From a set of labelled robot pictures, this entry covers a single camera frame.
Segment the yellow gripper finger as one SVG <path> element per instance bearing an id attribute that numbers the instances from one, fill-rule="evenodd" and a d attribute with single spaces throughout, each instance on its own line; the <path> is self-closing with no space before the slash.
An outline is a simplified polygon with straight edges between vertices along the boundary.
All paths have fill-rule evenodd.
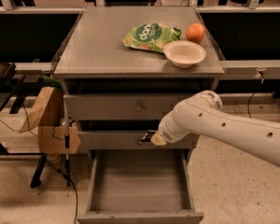
<path id="1" fill-rule="evenodd" d="M 154 133 L 150 139 L 150 142 L 153 143 L 155 146 L 165 146 L 166 141 L 162 138 L 159 133 Z"/>

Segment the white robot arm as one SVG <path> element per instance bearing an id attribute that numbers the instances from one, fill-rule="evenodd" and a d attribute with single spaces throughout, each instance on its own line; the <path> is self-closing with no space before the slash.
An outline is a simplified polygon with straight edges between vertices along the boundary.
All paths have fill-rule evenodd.
<path id="1" fill-rule="evenodd" d="M 193 133 L 211 137 L 280 167 L 280 123 L 250 119 L 222 111 L 213 91 L 201 91 L 175 105 L 162 118 L 151 142 L 176 143 Z"/>

